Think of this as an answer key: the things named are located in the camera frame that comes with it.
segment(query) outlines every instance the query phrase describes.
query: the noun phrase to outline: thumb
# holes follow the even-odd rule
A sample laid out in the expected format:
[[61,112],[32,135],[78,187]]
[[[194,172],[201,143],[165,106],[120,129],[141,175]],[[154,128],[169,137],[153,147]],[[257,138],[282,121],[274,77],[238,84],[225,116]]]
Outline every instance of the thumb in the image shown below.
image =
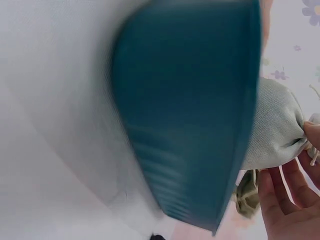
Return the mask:
[[303,130],[310,143],[320,150],[320,125],[306,121],[303,125]]

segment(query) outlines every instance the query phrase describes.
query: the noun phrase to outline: finger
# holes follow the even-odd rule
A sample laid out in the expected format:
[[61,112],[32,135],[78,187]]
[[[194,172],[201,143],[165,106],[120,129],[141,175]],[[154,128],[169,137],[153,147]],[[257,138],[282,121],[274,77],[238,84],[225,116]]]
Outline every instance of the finger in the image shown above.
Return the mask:
[[260,198],[262,217],[267,232],[284,217],[278,203],[274,185],[268,170],[262,170],[259,174],[258,194]]
[[319,201],[319,196],[308,187],[296,160],[283,165],[282,171],[295,204],[300,208],[308,208]]
[[281,177],[279,167],[269,168],[269,173],[272,178],[274,192],[279,202],[280,208],[285,215],[291,214],[299,210],[299,207],[294,205],[288,194],[284,182]]
[[313,184],[320,190],[320,164],[311,166],[310,165],[311,157],[309,157],[306,151],[303,151],[298,156],[298,159],[302,168],[304,169],[306,174],[308,174]]
[[303,130],[310,143],[320,150],[320,125],[306,121]]

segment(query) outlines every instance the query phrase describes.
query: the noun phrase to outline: black object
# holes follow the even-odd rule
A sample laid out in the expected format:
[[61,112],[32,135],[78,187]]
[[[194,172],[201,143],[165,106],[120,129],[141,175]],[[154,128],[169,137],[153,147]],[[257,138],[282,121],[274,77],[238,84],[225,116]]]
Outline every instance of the black object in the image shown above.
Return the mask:
[[150,240],[165,240],[163,236],[160,235],[153,235],[150,237]]

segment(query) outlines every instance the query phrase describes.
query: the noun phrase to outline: light green cloth bag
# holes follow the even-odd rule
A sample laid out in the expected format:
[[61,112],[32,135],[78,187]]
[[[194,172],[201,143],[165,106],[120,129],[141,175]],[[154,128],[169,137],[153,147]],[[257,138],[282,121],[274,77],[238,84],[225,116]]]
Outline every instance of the light green cloth bag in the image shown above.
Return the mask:
[[[253,130],[242,165],[248,171],[233,193],[240,215],[251,218],[260,206],[258,170],[282,166],[303,150],[312,158],[311,165],[320,162],[319,151],[304,133],[304,121],[302,109],[287,87],[260,79]],[[320,114],[313,114],[309,121],[320,124]]]

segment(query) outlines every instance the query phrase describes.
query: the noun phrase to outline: drawstring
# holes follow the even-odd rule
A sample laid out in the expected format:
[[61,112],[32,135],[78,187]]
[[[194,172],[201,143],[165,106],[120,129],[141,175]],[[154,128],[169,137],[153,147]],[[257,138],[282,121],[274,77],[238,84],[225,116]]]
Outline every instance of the drawstring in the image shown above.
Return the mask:
[[[306,144],[306,147],[304,149],[305,150],[310,150],[312,148],[314,148],[314,146],[311,144],[311,142],[308,141],[307,144]],[[314,154],[314,156],[312,158],[312,161],[310,162],[311,166],[315,166],[316,165],[316,161],[317,161],[318,156],[320,156],[320,152],[319,152],[318,149],[315,149],[315,154]]]

